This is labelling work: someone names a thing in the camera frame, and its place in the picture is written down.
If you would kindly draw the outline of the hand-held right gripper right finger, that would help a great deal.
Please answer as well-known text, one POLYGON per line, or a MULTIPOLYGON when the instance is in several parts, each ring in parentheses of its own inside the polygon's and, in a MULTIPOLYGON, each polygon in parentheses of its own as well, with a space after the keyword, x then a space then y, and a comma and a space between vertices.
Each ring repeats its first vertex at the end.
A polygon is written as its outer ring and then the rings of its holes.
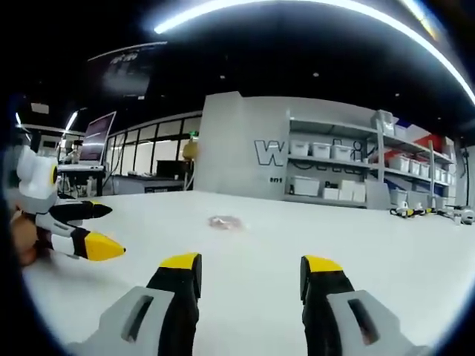
POLYGON ((403 334, 400 321, 343 268, 311 255, 301 258, 300 296, 308 355, 430 355, 403 334))

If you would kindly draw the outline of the person's left hand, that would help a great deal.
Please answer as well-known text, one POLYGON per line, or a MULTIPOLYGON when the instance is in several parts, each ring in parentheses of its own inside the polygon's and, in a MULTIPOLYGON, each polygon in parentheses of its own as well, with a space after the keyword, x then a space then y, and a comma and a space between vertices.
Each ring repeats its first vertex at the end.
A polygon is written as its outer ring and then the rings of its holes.
POLYGON ((14 212, 10 232, 21 267, 50 255, 50 232, 38 227, 23 211, 14 212))

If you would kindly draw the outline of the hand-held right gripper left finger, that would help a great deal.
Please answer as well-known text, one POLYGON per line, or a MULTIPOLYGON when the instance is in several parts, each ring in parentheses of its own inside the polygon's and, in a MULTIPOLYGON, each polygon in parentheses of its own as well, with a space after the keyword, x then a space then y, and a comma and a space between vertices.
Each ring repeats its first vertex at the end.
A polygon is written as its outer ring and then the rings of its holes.
POLYGON ((100 316, 86 340, 70 343, 70 355, 192 355, 199 320, 202 255, 162 261, 147 286, 136 286, 100 316))

